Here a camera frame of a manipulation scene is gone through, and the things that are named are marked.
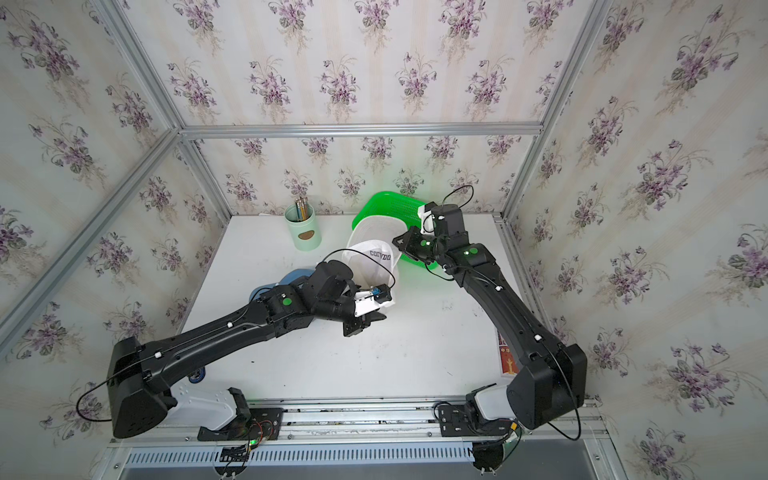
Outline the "beige baseball cap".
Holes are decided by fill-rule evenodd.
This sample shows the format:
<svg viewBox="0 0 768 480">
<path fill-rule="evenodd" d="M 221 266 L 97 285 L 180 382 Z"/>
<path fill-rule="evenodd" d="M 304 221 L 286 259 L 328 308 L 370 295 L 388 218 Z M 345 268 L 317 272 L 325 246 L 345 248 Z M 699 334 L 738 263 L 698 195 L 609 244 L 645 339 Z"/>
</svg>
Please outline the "beige baseball cap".
<svg viewBox="0 0 768 480">
<path fill-rule="evenodd" d="M 342 261 L 353 272 L 353 281 L 363 289 L 386 283 L 394 287 L 398 280 L 399 255 L 392 256 L 389 244 L 367 241 L 355 247 L 346 246 Z"/>
</svg>

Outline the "light blue baseball cap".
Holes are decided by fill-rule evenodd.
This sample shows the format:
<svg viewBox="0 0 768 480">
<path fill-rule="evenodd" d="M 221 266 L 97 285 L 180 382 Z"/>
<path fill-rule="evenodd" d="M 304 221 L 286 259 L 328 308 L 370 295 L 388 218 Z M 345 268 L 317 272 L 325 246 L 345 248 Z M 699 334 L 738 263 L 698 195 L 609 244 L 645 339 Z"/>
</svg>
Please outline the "light blue baseball cap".
<svg viewBox="0 0 768 480">
<path fill-rule="evenodd" d="M 299 269 L 292 270 L 277 282 L 267 283 L 255 288 L 249 295 L 249 301 L 253 301 L 254 299 L 259 298 L 262 294 L 266 293 L 268 290 L 278 285 L 289 285 L 290 283 L 294 282 L 299 278 L 309 277 L 313 272 L 314 272 L 313 268 L 299 268 Z"/>
</svg>

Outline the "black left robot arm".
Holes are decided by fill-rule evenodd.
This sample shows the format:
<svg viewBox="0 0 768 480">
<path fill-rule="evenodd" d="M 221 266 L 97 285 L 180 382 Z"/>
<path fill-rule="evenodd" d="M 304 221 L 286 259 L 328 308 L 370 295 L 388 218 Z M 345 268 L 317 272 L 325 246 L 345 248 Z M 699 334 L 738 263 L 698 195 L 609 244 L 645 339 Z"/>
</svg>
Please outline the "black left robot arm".
<svg viewBox="0 0 768 480">
<path fill-rule="evenodd" d="M 207 365 L 251 345 L 307 328 L 315 319 L 341 323 L 350 337 L 385 319 L 396 279 L 362 286 L 346 264 L 319 263 L 310 275 L 258 289 L 249 302 L 187 332 L 112 350 L 107 390 L 112 434 L 128 439 L 161 425 L 195 426 L 200 441 L 245 438 L 255 425 L 244 393 L 202 388 Z"/>
</svg>

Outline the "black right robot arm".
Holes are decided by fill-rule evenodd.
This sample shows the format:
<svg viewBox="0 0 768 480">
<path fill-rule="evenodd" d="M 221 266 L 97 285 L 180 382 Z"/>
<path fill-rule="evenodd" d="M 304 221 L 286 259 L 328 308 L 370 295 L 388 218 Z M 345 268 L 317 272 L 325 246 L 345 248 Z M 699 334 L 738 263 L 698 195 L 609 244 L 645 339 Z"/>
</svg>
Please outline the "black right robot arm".
<svg viewBox="0 0 768 480">
<path fill-rule="evenodd" d="M 577 411 L 588 370 L 581 347 L 564 344 L 523 303 L 488 248 L 470 241 L 459 206 L 430 202 L 417 215 L 419 224 L 393 244 L 414 261 L 438 264 L 479 304 L 516 357 L 519 372 L 503 394 L 507 407 L 496 416 L 535 430 Z"/>
</svg>

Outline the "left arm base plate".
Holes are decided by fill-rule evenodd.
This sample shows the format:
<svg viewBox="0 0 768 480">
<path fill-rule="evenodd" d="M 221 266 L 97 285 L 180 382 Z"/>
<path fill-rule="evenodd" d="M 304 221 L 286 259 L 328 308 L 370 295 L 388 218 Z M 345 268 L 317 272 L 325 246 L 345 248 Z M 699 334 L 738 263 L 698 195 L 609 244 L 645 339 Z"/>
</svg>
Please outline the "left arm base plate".
<svg viewBox="0 0 768 480">
<path fill-rule="evenodd" d="M 284 412 L 281 408 L 251 409 L 247 416 L 238 415 L 219 430 L 201 427 L 196 439 L 200 442 L 277 440 Z"/>
</svg>

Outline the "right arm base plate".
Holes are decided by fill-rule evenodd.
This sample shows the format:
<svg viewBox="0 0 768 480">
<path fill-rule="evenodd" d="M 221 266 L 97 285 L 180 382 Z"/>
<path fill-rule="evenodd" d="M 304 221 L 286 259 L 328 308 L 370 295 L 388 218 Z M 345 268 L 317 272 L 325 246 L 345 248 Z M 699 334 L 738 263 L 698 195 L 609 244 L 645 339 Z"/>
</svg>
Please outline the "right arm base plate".
<svg viewBox="0 0 768 480">
<path fill-rule="evenodd" d="M 512 420 L 487 420 L 467 404 L 440 401 L 432 412 L 442 437 L 504 437 L 513 431 Z"/>
</svg>

